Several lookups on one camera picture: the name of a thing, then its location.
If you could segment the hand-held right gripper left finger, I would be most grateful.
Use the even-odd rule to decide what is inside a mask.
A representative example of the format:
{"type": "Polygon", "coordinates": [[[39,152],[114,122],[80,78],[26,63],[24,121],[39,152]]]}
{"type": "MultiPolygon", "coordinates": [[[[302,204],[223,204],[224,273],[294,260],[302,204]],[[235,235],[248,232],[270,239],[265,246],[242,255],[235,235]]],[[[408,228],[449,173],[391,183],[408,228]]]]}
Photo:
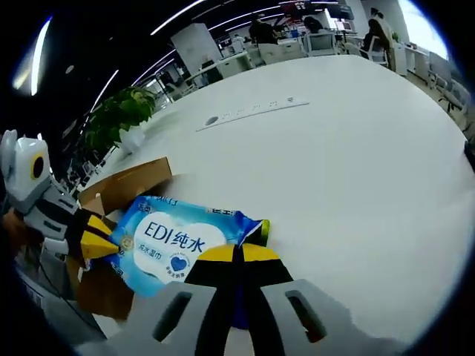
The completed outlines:
{"type": "Polygon", "coordinates": [[[223,355],[235,311],[236,245],[202,253],[183,282],[133,308],[120,331],[78,355],[223,355]]]}

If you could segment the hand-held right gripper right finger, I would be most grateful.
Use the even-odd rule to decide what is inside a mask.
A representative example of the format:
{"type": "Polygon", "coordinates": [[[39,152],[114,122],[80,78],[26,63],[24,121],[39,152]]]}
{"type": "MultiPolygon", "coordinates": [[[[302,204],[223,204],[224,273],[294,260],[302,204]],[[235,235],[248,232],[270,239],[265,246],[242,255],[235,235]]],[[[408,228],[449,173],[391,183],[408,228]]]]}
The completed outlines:
{"type": "Polygon", "coordinates": [[[256,355],[403,355],[403,342],[371,337],[342,303],[295,280],[270,248],[245,243],[243,303],[256,355]]]}

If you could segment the person's left hand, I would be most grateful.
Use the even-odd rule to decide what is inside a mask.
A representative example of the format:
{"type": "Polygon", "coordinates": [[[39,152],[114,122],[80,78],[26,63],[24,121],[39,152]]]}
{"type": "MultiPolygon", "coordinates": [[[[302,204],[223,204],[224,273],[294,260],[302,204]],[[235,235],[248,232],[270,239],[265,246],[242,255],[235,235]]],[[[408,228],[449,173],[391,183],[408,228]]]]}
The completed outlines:
{"type": "Polygon", "coordinates": [[[1,218],[1,233],[12,257],[15,257],[23,246],[40,245],[44,240],[38,231],[28,227],[12,209],[1,218]]]}

